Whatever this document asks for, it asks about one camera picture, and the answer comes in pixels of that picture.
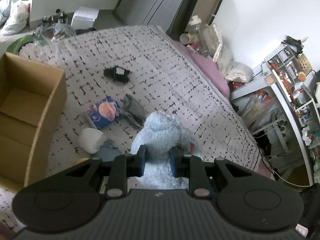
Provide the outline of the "light blue plush toy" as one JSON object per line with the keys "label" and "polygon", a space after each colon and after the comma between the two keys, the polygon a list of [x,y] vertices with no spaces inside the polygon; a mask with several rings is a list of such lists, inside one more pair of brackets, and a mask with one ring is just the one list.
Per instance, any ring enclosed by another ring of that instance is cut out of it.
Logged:
{"label": "light blue plush toy", "polygon": [[146,146],[144,175],[137,180],[147,189],[187,189],[187,178],[174,178],[170,167],[169,151],[173,147],[182,150],[181,155],[191,154],[204,159],[202,146],[193,133],[181,121],[162,111],[151,113],[144,127],[131,144],[131,154],[137,154],[141,145]]}

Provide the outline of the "white soft roll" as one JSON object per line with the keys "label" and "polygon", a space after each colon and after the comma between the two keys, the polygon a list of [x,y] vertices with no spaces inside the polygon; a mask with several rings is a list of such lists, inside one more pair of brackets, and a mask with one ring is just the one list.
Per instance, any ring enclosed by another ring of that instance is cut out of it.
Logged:
{"label": "white soft roll", "polygon": [[79,135],[78,143],[86,152],[95,154],[106,140],[107,137],[102,131],[95,128],[85,128]]}

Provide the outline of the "blue tissue pack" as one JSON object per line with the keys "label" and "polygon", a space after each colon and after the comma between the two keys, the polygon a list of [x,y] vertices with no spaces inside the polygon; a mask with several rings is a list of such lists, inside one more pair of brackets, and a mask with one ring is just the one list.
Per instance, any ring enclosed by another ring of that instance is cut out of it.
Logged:
{"label": "blue tissue pack", "polygon": [[120,106],[110,96],[106,96],[103,100],[90,105],[85,111],[87,121],[93,128],[98,130],[104,129],[120,117]]}

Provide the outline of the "black fuzzy item white tag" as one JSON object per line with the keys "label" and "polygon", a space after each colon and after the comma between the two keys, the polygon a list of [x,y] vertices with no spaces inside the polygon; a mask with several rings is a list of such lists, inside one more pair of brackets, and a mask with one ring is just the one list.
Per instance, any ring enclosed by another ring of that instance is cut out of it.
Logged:
{"label": "black fuzzy item white tag", "polygon": [[131,72],[123,67],[114,66],[112,68],[104,69],[104,76],[109,79],[121,83],[128,83],[130,80],[129,75]]}

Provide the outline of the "blue-grey cloth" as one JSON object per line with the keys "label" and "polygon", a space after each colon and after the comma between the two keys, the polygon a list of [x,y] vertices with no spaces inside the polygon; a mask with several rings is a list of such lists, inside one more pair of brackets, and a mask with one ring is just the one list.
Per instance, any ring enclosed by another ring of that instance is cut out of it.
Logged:
{"label": "blue-grey cloth", "polygon": [[114,144],[114,141],[107,139],[99,151],[91,155],[91,158],[100,158],[103,162],[106,162],[113,161],[117,156],[122,154],[121,150]]}

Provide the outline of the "white black patterned bedspread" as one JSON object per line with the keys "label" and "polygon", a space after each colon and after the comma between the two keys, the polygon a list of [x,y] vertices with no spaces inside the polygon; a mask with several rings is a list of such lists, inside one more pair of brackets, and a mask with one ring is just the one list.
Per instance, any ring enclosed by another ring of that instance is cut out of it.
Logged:
{"label": "white black patterned bedspread", "polygon": [[[30,44],[18,56],[60,68],[66,76],[67,99],[52,138],[46,176],[88,156],[78,143],[80,132],[89,126],[86,108],[106,96],[121,102],[126,93],[148,113],[160,110],[179,118],[207,161],[222,157],[253,171],[258,168],[258,147],[229,99],[159,27],[120,27],[43,47]],[[131,72],[128,83],[104,76],[104,69],[114,66]],[[1,194],[1,221],[15,228],[13,195]]]}

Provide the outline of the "pink pillow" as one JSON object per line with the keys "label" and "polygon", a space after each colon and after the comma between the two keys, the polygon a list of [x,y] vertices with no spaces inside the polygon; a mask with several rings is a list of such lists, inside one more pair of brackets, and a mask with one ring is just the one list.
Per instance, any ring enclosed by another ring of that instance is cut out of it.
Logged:
{"label": "pink pillow", "polygon": [[178,48],[190,56],[193,62],[198,66],[198,68],[203,72],[203,74],[210,79],[212,84],[227,98],[230,97],[230,89],[228,87],[227,81],[224,79],[223,75],[219,72],[218,67],[215,62],[208,59],[200,54],[193,52],[190,48],[184,46],[180,42],[175,41]]}

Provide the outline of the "paper cup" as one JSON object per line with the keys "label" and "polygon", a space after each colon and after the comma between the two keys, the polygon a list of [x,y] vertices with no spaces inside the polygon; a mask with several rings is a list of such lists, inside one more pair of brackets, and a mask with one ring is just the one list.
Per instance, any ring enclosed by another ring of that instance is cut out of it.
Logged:
{"label": "paper cup", "polygon": [[179,38],[181,44],[183,45],[189,45],[192,44],[194,41],[193,35],[191,35],[190,33],[183,33],[180,35]]}

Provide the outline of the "clear plastic bottle white cap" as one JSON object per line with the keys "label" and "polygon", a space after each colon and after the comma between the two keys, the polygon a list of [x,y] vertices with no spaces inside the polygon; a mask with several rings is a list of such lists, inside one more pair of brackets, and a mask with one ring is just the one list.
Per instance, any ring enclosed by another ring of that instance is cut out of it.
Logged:
{"label": "clear plastic bottle white cap", "polygon": [[207,47],[204,31],[207,29],[207,25],[204,24],[198,15],[192,16],[188,23],[188,33],[193,38],[192,46],[201,55],[208,57],[209,49]]}

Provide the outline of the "white desk shelf unit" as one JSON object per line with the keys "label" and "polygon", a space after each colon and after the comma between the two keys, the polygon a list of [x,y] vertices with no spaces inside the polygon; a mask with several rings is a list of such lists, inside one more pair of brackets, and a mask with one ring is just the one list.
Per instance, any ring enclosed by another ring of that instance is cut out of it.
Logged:
{"label": "white desk shelf unit", "polygon": [[296,189],[319,182],[319,107],[304,82],[312,75],[298,60],[302,49],[301,41],[287,36],[253,70],[252,79],[231,92],[263,166]]}

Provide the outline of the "silver box on floor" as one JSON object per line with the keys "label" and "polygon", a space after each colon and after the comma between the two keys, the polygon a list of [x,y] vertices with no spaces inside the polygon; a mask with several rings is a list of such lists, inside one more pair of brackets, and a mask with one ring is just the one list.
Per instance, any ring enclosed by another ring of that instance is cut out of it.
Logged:
{"label": "silver box on floor", "polygon": [[99,9],[80,7],[73,14],[71,26],[74,29],[89,29],[93,28],[95,20],[99,14]]}

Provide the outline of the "clear plastic bag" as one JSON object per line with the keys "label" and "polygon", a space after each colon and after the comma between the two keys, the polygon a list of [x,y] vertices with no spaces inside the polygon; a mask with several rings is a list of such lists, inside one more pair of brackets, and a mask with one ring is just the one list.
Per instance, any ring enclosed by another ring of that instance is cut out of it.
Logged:
{"label": "clear plastic bag", "polygon": [[76,31],[70,25],[61,22],[51,25],[42,23],[33,32],[33,43],[45,46],[73,36],[76,36]]}

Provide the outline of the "green leaf-shaped mat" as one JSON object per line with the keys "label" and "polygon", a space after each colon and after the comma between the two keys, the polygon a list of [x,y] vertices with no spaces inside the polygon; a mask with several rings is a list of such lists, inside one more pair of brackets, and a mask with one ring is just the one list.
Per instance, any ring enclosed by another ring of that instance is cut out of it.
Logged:
{"label": "green leaf-shaped mat", "polygon": [[21,49],[29,43],[33,43],[33,36],[32,35],[22,36],[18,38],[16,41],[14,41],[11,45],[9,45],[6,52],[19,55]]}

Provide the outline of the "grey door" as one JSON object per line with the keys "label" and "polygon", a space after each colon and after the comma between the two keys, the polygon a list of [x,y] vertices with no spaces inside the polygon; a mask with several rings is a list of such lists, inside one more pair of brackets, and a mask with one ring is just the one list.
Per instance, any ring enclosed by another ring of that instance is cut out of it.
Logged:
{"label": "grey door", "polygon": [[176,35],[190,0],[118,0],[114,16],[125,25],[156,25]]}

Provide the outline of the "white plastic bag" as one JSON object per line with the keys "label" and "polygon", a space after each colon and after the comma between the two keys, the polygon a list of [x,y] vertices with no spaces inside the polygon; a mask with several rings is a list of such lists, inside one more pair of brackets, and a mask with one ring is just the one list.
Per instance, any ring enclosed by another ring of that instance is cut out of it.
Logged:
{"label": "white plastic bag", "polygon": [[30,3],[29,1],[17,1],[12,3],[10,16],[1,29],[4,36],[14,35],[23,30],[27,25],[29,18]]}

